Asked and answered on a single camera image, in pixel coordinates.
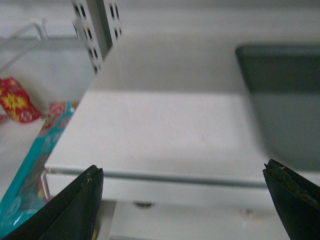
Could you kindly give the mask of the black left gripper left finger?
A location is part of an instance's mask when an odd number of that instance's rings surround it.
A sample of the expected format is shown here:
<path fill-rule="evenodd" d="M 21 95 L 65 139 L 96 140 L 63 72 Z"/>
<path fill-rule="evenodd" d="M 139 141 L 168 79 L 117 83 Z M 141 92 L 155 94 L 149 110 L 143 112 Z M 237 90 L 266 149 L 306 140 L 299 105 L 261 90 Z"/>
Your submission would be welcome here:
<path fill-rule="evenodd" d="M 4 240 L 91 240 L 102 200 L 104 172 L 87 168 Z"/>

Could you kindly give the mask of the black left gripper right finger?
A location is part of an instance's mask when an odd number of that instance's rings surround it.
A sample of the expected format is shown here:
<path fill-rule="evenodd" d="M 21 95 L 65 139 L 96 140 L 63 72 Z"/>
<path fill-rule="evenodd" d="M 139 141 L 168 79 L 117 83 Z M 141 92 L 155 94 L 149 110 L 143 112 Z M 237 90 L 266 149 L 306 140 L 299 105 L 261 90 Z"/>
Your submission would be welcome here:
<path fill-rule="evenodd" d="M 281 223 L 291 240 L 320 238 L 320 187 L 270 159 L 263 177 Z"/>

